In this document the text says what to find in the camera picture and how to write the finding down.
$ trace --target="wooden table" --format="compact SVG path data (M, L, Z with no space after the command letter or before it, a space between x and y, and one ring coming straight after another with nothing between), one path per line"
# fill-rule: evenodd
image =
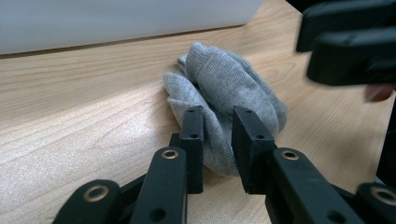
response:
M393 99L366 104L362 87L308 81L309 54L294 52L299 21L285 1L267 0L244 26L0 56L0 223L51 223L82 184L144 174L179 131L163 75L196 41L248 59L288 106L279 146L301 150L341 188L373 181ZM205 192L189 197L189 223L269 222L264 198L238 178L205 170Z

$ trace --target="wood grain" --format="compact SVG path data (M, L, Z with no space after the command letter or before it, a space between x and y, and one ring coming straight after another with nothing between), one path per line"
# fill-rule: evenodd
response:
M288 106L279 146L301 150L344 189L374 180L392 100L365 104L362 87L308 81L309 54L293 51L299 21L286 2L267 0L244 26L0 56L0 223L51 223L82 184L144 174L179 131L163 74L196 41L241 54ZM270 221L262 196L205 170L189 223Z

